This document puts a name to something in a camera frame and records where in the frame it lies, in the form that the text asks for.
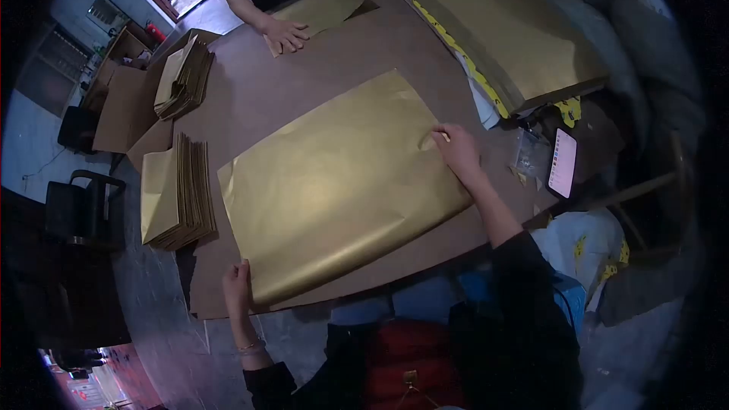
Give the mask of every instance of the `fire extinguisher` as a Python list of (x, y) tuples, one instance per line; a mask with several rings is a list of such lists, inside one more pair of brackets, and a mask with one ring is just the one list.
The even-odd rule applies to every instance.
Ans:
[(154, 25), (154, 24), (153, 24), (153, 23), (152, 23), (151, 21), (147, 21), (147, 27), (145, 28), (145, 30), (146, 30), (146, 32), (147, 32), (148, 34), (150, 34), (150, 36), (151, 36), (152, 38), (154, 38), (154, 40), (155, 40), (155, 41), (156, 41), (157, 43), (160, 43), (160, 44), (161, 44), (161, 43), (163, 43), (163, 42), (165, 41), (165, 39), (167, 38), (167, 37), (165, 36), (165, 34), (163, 34), (163, 33), (162, 33), (162, 32), (161, 32), (161, 31), (160, 31), (160, 30), (159, 30), (158, 28), (157, 28), (157, 26), (155, 26), (155, 25)]

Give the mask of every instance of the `gold paper sheet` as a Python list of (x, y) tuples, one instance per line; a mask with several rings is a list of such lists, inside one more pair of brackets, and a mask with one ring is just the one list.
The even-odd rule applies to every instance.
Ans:
[[(338, 26), (349, 18), (365, 0), (299, 0), (277, 11), (273, 17), (283, 21), (307, 24), (306, 35), (314, 37), (319, 32)], [(273, 57), (280, 56), (271, 49)]]
[(251, 263), (256, 303), (338, 278), (470, 205), (430, 137), (435, 123), (392, 70), (218, 171), (235, 241)]

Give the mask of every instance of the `concrete floor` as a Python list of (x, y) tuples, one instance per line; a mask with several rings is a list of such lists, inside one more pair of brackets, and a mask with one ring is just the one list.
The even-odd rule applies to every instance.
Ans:
[[(169, 39), (195, 27), (224, 34), (240, 24), (224, 0), (206, 0), (181, 20)], [(127, 248), (114, 259), (117, 288), (129, 333), (159, 397), (170, 410), (252, 408), (228, 321), (199, 321), (188, 314), (175, 255), (141, 245), (139, 174), (125, 159), (114, 177), (128, 184)], [(646, 384), (661, 376), (670, 358), (682, 304), (681, 299), (672, 301), (614, 328), (583, 328), (585, 407), (640, 405)], [(287, 363), (298, 385), (324, 360), (331, 306), (322, 303), (255, 317), (273, 359)]]

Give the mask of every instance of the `plastic bag of small parts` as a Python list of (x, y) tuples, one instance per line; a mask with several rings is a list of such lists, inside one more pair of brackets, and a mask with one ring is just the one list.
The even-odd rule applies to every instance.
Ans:
[(524, 176), (547, 180), (552, 160), (552, 145), (545, 138), (519, 129), (514, 168)]

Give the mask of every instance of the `cardboard box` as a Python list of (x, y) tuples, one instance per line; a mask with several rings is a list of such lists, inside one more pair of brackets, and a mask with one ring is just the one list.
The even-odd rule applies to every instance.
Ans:
[(125, 153), (141, 172), (144, 154), (162, 152), (172, 146), (173, 122), (159, 120), (155, 114), (155, 95), (167, 57), (182, 49), (195, 35), (208, 44), (220, 37), (206, 30), (191, 29), (161, 54), (155, 54), (146, 71), (115, 67), (96, 127), (94, 150)]
[(151, 50), (128, 32), (127, 28), (123, 29), (106, 50), (106, 56), (96, 69), (96, 74), (89, 83), (89, 89), (79, 106), (99, 113), (104, 106), (106, 95), (109, 93), (109, 82), (114, 71), (124, 64), (124, 58), (136, 59), (144, 51)]

